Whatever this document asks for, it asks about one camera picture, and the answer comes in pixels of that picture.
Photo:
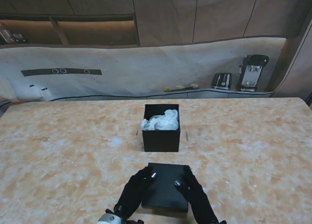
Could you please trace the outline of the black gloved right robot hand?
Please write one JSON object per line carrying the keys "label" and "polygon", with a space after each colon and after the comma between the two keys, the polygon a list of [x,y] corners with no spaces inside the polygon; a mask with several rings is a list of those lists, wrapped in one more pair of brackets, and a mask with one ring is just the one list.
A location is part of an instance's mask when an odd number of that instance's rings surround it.
{"label": "black gloved right robot hand", "polygon": [[218,218],[209,202],[202,185],[188,165],[183,166],[183,182],[176,180],[175,187],[191,205],[193,216],[198,224],[218,224]]}

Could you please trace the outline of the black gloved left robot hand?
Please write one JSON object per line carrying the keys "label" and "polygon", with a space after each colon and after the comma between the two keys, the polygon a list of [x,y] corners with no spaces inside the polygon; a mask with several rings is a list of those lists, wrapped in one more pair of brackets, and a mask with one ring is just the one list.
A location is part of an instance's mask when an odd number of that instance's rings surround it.
{"label": "black gloved left robot hand", "polygon": [[117,204],[114,206],[114,214],[119,216],[124,222],[127,221],[138,209],[144,194],[155,179],[155,173],[150,166],[139,170],[135,175],[131,176],[124,186]]}

